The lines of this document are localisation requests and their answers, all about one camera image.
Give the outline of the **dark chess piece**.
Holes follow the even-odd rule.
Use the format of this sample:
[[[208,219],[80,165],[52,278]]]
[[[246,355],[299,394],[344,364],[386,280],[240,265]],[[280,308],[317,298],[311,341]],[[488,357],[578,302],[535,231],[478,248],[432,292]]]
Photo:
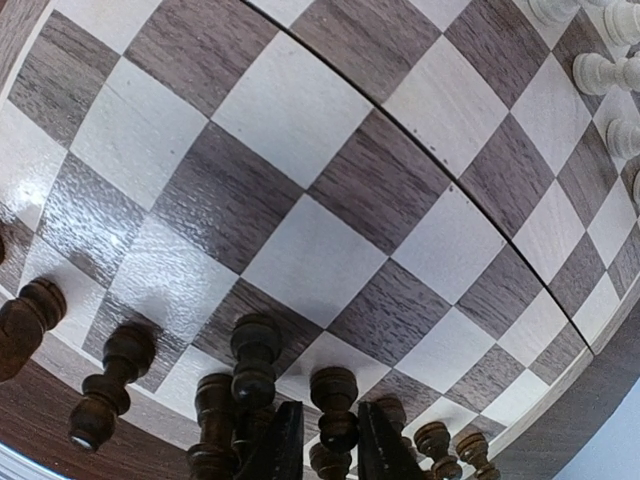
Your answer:
[[[240,460],[232,442],[237,406],[231,393],[232,376],[209,374],[197,385],[195,408],[199,442],[187,451],[190,479],[233,479]]]

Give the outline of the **dark pawn from tray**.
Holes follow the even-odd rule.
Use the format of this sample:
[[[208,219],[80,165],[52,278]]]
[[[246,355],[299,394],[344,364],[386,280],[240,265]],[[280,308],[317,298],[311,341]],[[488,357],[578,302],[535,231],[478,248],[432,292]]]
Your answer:
[[[406,412],[402,402],[396,396],[384,396],[375,400],[375,404],[385,414],[393,430],[400,437],[403,445],[412,451],[411,440],[402,434],[407,422]]]

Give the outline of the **dark knight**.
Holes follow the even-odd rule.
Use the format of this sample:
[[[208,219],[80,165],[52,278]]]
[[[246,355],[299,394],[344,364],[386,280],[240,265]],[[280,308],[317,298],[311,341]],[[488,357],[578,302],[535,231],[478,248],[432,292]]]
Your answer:
[[[59,287],[39,277],[1,307],[1,382],[14,378],[40,347],[44,334],[64,318],[67,303]]]

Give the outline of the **dark pawn file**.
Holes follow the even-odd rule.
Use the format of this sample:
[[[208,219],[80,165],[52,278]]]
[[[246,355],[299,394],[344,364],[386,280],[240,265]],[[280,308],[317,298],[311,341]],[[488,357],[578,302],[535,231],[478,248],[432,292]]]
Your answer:
[[[414,434],[417,450],[433,461],[424,478],[430,480],[453,479],[462,477],[462,468],[455,456],[449,454],[451,435],[443,422],[434,421],[420,427]]]
[[[358,397],[355,375],[343,367],[316,371],[310,379],[310,397],[321,410],[320,441],[338,454],[351,452],[358,443],[358,419],[350,411]]]

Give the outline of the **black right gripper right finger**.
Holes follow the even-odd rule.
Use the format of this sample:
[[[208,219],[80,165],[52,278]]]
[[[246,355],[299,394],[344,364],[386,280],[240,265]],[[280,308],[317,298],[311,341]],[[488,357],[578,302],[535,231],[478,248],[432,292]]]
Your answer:
[[[358,476],[360,479],[423,479],[423,471],[378,405],[372,402],[360,402],[358,421]]]

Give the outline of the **dark pawn sideways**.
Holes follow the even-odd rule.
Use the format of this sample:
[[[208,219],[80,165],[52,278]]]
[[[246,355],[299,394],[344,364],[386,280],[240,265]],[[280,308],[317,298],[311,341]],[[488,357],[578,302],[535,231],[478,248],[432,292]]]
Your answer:
[[[233,329],[230,346],[236,360],[231,385],[235,401],[247,410],[271,405],[276,392],[273,364],[282,349],[275,320],[260,313],[242,316]]]

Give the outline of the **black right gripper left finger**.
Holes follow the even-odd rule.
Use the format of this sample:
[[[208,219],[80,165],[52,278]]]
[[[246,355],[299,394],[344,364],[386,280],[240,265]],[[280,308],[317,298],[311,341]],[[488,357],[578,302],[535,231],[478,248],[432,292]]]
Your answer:
[[[303,478],[304,408],[283,402],[239,472],[240,479]]]

